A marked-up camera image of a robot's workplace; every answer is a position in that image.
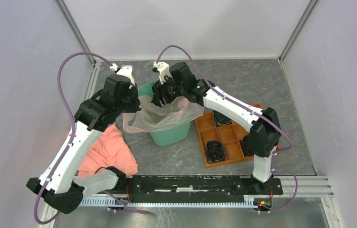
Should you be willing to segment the translucent pink trash bag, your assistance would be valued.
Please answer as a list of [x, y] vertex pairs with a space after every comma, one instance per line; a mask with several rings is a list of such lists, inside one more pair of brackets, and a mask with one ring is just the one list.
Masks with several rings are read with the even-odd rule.
[[157, 132], [187, 124], [204, 113], [204, 107], [181, 96], [172, 103], [158, 107], [151, 97], [139, 97], [140, 111], [123, 114], [123, 129], [127, 133]]

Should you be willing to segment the green plastic trash bin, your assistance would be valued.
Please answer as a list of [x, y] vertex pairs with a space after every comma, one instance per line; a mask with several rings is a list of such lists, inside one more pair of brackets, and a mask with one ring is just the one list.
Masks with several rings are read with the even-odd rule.
[[[152, 85], [158, 82], [158, 80], [154, 80], [148, 82], [138, 88], [138, 95], [147, 95], [149, 97], [153, 97]], [[190, 122], [184, 123], [180, 126], [163, 130], [157, 132], [150, 132], [150, 136], [152, 137], [154, 143], [159, 146], [167, 146], [174, 143], [177, 143], [183, 139], [185, 139], [189, 135], [190, 131]]]

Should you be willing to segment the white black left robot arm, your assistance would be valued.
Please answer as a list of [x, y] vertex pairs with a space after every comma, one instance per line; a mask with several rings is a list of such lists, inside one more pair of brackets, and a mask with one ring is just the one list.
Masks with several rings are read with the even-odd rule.
[[39, 177], [30, 178], [27, 188], [60, 213], [74, 211], [83, 199], [126, 188], [126, 173], [111, 165], [102, 172], [79, 178], [76, 171], [91, 146], [106, 128], [124, 113], [138, 111], [140, 102], [132, 76], [121, 73], [106, 78], [103, 89], [82, 102], [73, 117], [71, 132], [53, 162]]

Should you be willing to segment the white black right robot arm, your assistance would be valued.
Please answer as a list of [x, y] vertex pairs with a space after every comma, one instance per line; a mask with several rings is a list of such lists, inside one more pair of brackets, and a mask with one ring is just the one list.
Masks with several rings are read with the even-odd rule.
[[154, 62], [152, 71], [159, 75], [159, 81], [152, 86], [153, 104], [163, 107], [183, 96], [191, 103], [227, 116], [248, 132], [244, 148], [254, 157], [251, 188], [258, 194], [265, 193], [273, 178], [272, 155], [281, 137], [276, 111], [246, 104], [222, 91], [213, 82], [197, 79], [185, 62], [172, 66], [161, 61]]

